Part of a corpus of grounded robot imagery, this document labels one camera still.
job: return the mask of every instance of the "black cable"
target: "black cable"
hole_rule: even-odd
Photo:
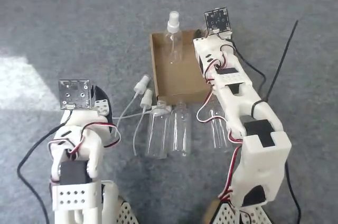
[[[247,64],[249,67],[251,67],[254,71],[256,71],[258,74],[260,74],[260,75],[262,76],[263,80],[262,80],[261,84],[259,85],[258,91],[257,91],[258,94],[260,95],[260,94],[261,94],[261,91],[262,91],[262,88],[263,88],[263,85],[264,85],[265,82],[266,82],[266,76],[265,76],[265,74],[262,73],[261,71],[259,71],[256,67],[254,67],[248,60],[246,60],[246,59],[242,56],[242,54],[238,51],[238,49],[237,49],[237,47],[236,47],[236,44],[234,43],[234,41],[233,41],[232,39],[231,39],[230,42],[232,43],[233,47],[235,48],[235,50],[236,50],[236,52],[237,52],[239,58],[240,58],[245,64]]]
[[[298,210],[298,218],[297,218],[297,224],[300,224],[301,218],[302,218],[302,210],[300,205],[298,204],[298,201],[296,199],[294,190],[292,189],[291,186],[291,181],[290,181],[290,174],[289,174],[289,166],[287,164],[287,161],[285,162],[285,175],[286,175],[286,181],[287,181],[287,186],[289,187],[289,191],[291,193],[291,196],[296,204],[297,210]]]
[[[294,33],[295,33],[295,30],[296,30],[297,25],[298,25],[298,20],[295,22],[294,27],[292,28],[291,34],[290,34],[290,36],[289,36],[289,39],[287,40],[287,43],[286,43],[286,46],[285,46],[285,49],[284,49],[284,53],[283,53],[283,56],[281,56],[281,60],[280,60],[280,62],[279,62],[279,65],[278,65],[277,71],[276,71],[276,73],[275,73],[274,79],[273,79],[273,81],[272,81],[272,83],[271,83],[271,85],[270,85],[270,88],[269,88],[269,90],[268,90],[268,92],[267,92],[267,94],[266,94],[266,96],[265,96],[265,98],[264,98],[264,100],[265,100],[266,102],[269,100],[269,96],[270,96],[270,94],[271,94],[271,91],[272,91],[272,89],[273,89],[273,87],[274,87],[274,85],[275,85],[275,82],[276,82],[276,80],[277,80],[277,77],[278,77],[278,75],[279,75],[279,71],[280,71],[280,69],[281,69],[281,65],[282,65],[283,62],[284,62],[284,59],[285,59],[287,50],[289,49],[289,45],[290,45],[290,42],[291,42],[292,37],[294,36]]]
[[[261,82],[261,84],[259,85],[258,90],[257,90],[258,94],[260,95],[260,94],[261,94],[261,91],[262,91],[262,88],[263,88],[263,85],[264,85],[265,82],[266,82],[266,76],[265,76],[265,74],[262,73],[260,70],[258,70],[256,67],[254,67],[248,60],[246,60],[246,59],[242,56],[242,54],[238,51],[238,49],[237,49],[237,47],[236,47],[236,44],[234,43],[233,39],[224,39],[224,38],[222,38],[219,34],[217,34],[217,37],[220,38],[220,39],[222,39],[222,40],[226,40],[226,41],[228,41],[228,42],[231,42],[231,43],[232,43],[232,46],[233,46],[233,47],[232,47],[231,45],[224,44],[224,45],[222,45],[221,48],[220,48],[221,51],[222,51],[222,48],[223,48],[224,46],[230,46],[230,47],[232,47],[233,50],[234,50],[234,52],[236,51],[236,53],[237,53],[237,55],[239,56],[239,58],[240,58],[245,64],[247,64],[251,69],[253,69],[254,71],[256,71],[258,74],[260,74],[260,75],[262,76],[263,81]]]
[[[31,149],[29,149],[29,151],[26,153],[26,155],[23,157],[23,159],[20,161],[19,165],[17,166],[16,169],[16,173],[17,176],[19,177],[19,179],[31,190],[31,192],[34,194],[34,196],[36,197],[36,199],[38,200],[42,211],[43,211],[43,215],[46,221],[46,224],[49,224],[49,218],[48,218],[48,213],[47,213],[47,209],[46,206],[44,205],[40,195],[37,193],[37,191],[34,189],[34,187],[32,187],[32,185],[24,178],[24,176],[21,174],[21,168],[22,166],[26,163],[26,161],[28,160],[28,158],[31,156],[31,154],[34,152],[34,150],[46,139],[48,138],[50,135],[54,134],[58,129],[60,129],[62,126],[64,126],[68,120],[70,119],[70,116],[72,115],[72,110],[70,111],[69,117],[67,118],[67,120],[65,122],[63,122],[62,124],[58,125],[57,127],[51,129],[46,135],[44,135],[42,138],[40,138],[32,147]]]

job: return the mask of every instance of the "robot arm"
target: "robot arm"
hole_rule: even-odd
[[[51,180],[55,224],[116,222],[118,188],[111,181],[101,181],[98,175],[104,149],[102,141],[110,140],[110,130],[107,126],[88,126],[92,122],[109,125],[105,116],[107,110],[104,114],[100,110],[66,110],[61,122],[69,117],[67,123],[49,142],[53,157]]]
[[[222,25],[210,25],[229,20],[223,17],[222,10],[206,13],[209,35],[193,40],[195,55],[224,110],[227,130],[234,138],[242,139],[240,163],[231,181],[231,203],[237,208],[261,206],[276,197],[291,143],[280,120],[256,93],[235,56],[230,24],[226,30],[221,29]],[[251,116],[252,121],[243,123],[243,116]]]

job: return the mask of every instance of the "perforated metal plate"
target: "perforated metal plate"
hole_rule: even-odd
[[[116,219],[117,224],[138,224],[135,215],[132,212],[132,208],[128,202],[124,202],[118,212]]]
[[[272,224],[262,207],[245,208],[240,211],[241,220],[236,220],[236,211],[228,203],[223,203],[212,221],[213,224]]]

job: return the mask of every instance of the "cardboard box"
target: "cardboard box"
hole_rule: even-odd
[[[174,64],[164,54],[163,33],[150,35],[156,97],[169,105],[203,102],[210,91],[195,57],[194,32],[183,31],[183,60]]]

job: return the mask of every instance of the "plastic bottle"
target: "plastic bottle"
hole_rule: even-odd
[[[170,63],[182,61],[183,41],[182,31],[180,31],[179,16],[177,11],[170,12],[167,30],[164,34],[164,41],[166,44],[164,55],[168,56]]]
[[[152,110],[149,118],[145,156],[158,159],[167,157],[166,136],[169,116],[166,102],[157,101],[157,106]]]
[[[179,102],[169,119],[168,150],[187,156],[191,152],[191,115],[184,102]]]
[[[206,106],[206,110],[208,110],[209,117],[224,117],[224,111],[215,96],[212,96],[209,100],[209,103]],[[211,140],[209,141],[209,148],[219,149],[223,152],[232,150],[232,145],[228,141],[226,123],[222,119],[214,119],[211,120],[208,124],[210,126],[209,130],[211,138]]]

